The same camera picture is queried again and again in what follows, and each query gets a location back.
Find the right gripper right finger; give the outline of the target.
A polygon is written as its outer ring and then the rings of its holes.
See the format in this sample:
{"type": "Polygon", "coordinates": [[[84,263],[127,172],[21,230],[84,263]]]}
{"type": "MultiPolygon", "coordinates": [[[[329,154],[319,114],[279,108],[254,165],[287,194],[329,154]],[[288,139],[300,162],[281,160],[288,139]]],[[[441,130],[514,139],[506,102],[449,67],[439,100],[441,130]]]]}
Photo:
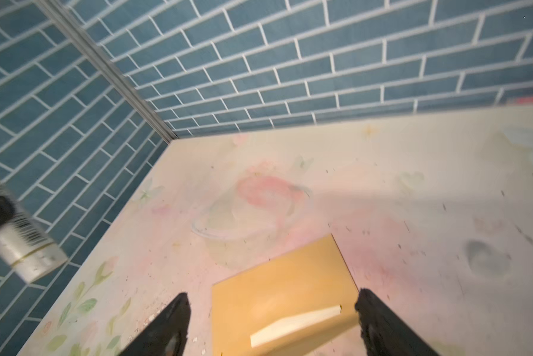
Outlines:
{"type": "Polygon", "coordinates": [[[368,356],[439,356],[371,290],[359,291],[355,310],[368,356]]]}

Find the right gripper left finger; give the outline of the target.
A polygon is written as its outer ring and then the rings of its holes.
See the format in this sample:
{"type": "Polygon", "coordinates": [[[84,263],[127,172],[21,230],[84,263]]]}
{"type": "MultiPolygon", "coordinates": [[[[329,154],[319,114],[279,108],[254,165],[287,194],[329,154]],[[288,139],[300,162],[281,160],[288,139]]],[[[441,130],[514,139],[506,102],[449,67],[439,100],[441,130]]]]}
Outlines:
{"type": "Polygon", "coordinates": [[[183,355],[188,340],[191,307],[186,292],[166,308],[120,353],[123,356],[183,355]]]}

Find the white glue stick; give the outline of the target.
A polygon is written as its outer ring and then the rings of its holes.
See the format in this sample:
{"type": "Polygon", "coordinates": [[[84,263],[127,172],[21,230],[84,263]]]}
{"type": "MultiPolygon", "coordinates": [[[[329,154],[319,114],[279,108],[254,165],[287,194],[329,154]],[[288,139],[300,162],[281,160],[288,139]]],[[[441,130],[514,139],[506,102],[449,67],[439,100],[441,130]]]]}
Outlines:
{"type": "Polygon", "coordinates": [[[0,228],[0,258],[25,283],[33,283],[68,261],[66,253],[36,224],[0,182],[0,195],[14,204],[14,218],[0,228]]]}

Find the yellow envelope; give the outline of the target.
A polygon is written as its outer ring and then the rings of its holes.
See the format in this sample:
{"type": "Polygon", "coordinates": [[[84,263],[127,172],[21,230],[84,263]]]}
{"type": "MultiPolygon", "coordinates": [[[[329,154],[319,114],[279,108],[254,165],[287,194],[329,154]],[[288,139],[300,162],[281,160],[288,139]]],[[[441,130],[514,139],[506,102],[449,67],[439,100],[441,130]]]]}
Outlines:
{"type": "Polygon", "coordinates": [[[213,355],[306,355],[358,324],[358,289],[329,234],[214,284],[213,355]],[[284,317],[341,305],[341,315],[252,348],[250,336],[284,317]]]}

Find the beige letter paper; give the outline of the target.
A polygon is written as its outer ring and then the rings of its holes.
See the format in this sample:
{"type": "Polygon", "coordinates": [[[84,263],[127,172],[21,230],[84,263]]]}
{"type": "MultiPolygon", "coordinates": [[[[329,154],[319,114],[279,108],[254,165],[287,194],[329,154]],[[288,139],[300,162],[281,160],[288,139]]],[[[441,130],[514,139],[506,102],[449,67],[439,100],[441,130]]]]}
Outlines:
{"type": "Polygon", "coordinates": [[[287,335],[299,332],[302,329],[323,323],[326,320],[341,315],[341,310],[341,305],[335,305],[325,309],[309,311],[303,314],[296,314],[291,317],[281,318],[280,320],[277,320],[274,323],[271,323],[269,326],[266,326],[252,334],[250,336],[251,347],[257,348],[287,335]]]}

